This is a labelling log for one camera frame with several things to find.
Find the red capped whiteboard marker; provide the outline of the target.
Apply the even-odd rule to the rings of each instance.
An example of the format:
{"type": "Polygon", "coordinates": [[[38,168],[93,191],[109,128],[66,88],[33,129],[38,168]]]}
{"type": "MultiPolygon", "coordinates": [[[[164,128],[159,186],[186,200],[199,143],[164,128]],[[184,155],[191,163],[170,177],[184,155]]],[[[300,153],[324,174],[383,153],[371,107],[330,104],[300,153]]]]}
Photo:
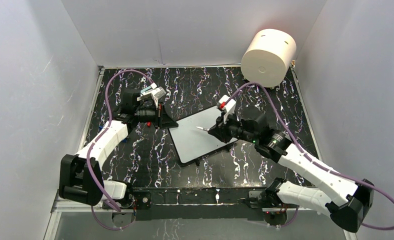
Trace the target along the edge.
{"type": "Polygon", "coordinates": [[[205,132],[208,132],[210,130],[209,128],[204,128],[204,127],[201,127],[201,126],[196,126],[196,128],[199,129],[199,130],[205,131],[205,132]]]}

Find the black framed whiteboard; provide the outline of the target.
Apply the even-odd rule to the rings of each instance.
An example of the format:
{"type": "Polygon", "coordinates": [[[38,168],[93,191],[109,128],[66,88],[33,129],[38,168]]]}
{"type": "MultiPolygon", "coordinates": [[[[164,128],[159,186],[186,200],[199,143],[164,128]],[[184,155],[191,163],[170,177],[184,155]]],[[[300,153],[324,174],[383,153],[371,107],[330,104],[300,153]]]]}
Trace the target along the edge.
{"type": "Polygon", "coordinates": [[[232,138],[228,143],[224,143],[200,129],[211,128],[220,115],[221,111],[216,106],[211,106],[177,120],[178,127],[168,130],[181,165],[186,166],[237,141],[236,138],[232,138]]]}

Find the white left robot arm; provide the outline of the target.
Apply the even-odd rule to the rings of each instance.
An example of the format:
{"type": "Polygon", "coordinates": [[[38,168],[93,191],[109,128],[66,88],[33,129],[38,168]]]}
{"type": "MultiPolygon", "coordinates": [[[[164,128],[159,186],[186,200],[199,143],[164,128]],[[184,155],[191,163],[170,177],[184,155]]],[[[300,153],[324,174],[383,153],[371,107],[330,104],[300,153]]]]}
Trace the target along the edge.
{"type": "Polygon", "coordinates": [[[98,135],[77,153],[66,154],[61,159],[59,196],[89,206],[104,201],[116,211],[132,206],[135,198],[127,183],[103,179],[101,167],[139,123],[151,124],[155,129],[179,126],[165,109],[166,93],[155,85],[143,90],[125,90],[98,135]]]}

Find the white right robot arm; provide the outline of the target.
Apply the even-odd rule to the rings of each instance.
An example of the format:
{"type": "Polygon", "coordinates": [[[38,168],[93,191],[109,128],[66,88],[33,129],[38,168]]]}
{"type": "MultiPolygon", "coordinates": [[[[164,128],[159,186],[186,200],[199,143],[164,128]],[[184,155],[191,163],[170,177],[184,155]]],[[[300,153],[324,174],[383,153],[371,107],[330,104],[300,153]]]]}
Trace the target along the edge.
{"type": "Polygon", "coordinates": [[[227,143],[232,138],[254,144],[263,157],[293,170],[312,183],[302,187],[283,178],[276,178],[262,195],[273,207],[298,205],[328,216],[337,226],[356,233],[373,204],[374,191],[367,179],[355,182],[334,175],[333,169],[317,158],[306,158],[284,131],[269,127],[264,114],[256,118],[237,119],[233,110],[221,108],[208,133],[227,143]]]}

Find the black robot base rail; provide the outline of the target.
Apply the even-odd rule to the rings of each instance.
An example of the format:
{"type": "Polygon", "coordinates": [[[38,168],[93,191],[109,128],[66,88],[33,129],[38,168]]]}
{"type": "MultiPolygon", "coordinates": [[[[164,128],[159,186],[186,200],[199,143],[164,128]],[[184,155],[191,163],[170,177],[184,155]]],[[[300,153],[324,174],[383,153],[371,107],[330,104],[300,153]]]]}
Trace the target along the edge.
{"type": "Polygon", "coordinates": [[[282,225],[290,207],[274,203],[263,187],[134,188],[138,220],[245,219],[282,225]]]}

